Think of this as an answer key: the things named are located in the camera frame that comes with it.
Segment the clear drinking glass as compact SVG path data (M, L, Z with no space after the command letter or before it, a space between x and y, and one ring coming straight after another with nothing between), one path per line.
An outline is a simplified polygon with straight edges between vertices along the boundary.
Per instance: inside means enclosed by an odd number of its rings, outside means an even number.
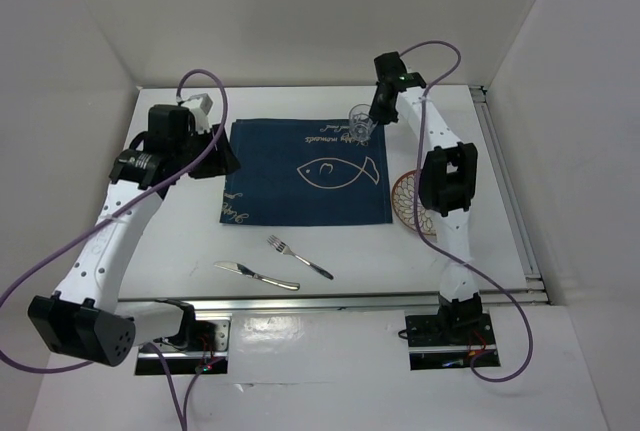
M349 136L359 144L367 143L376 124L369 116L370 106L357 104L348 113Z

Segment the blue fish placemat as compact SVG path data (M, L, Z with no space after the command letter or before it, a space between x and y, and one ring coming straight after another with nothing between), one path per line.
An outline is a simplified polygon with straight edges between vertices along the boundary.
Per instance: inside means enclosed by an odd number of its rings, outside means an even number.
M365 142L342 119L238 119L220 221L267 227L362 226L392 220L383 130Z

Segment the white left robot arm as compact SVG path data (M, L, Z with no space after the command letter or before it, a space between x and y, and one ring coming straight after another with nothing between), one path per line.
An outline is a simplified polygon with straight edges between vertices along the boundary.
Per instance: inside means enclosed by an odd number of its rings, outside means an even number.
M149 342L184 350L196 341L193 306L174 299L125 305L118 299L131 258L170 186L183 174L206 179L240 167L224 126L209 121L212 106L207 94L153 106L146 130L116 157L98 231L52 295L36 296L29 305L28 317L51 352L115 367Z

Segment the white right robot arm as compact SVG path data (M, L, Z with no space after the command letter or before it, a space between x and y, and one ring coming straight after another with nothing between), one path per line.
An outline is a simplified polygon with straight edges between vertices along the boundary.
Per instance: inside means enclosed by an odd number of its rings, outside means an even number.
M435 246L449 259L439 285L436 330L448 343L460 342L482 316L479 288L469 265L471 201L478 151L451 129L431 99L426 81L408 70L394 51L374 59L376 91L369 111L377 125L406 119L419 140L414 180L415 206L431 214Z

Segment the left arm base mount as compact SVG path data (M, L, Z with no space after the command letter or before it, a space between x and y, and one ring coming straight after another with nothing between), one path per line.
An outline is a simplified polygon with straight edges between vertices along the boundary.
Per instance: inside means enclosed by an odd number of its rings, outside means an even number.
M191 330L188 343L177 347L168 340L156 340L153 345L163 355L172 375L223 375L228 372L231 319L216 316L198 320Z

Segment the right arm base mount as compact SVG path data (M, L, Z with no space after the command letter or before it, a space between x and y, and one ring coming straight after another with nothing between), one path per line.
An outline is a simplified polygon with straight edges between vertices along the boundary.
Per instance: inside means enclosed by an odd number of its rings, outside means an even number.
M446 331L435 315L408 315L397 332L408 345L412 371L499 367L500 358L492 321L484 313L476 324Z

